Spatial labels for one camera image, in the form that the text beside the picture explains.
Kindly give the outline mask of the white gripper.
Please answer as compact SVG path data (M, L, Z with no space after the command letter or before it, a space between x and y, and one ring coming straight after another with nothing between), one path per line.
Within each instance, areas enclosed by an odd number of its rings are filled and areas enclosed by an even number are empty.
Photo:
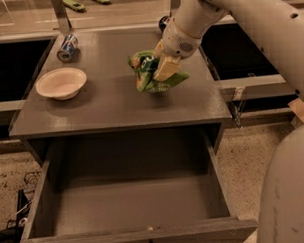
M154 49L154 56L159 59L153 74L154 80L164 82L179 72L181 58L189 58L197 51L202 39L201 31L199 25L169 17L161 41Z

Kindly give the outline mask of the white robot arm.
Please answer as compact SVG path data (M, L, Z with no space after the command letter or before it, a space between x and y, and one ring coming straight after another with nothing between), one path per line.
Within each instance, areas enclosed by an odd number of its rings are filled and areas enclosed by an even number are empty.
M165 81L194 54L207 29L231 14L304 102L304 13L282 0L183 0L155 55ZM276 148L264 183L257 243L304 243L304 125Z

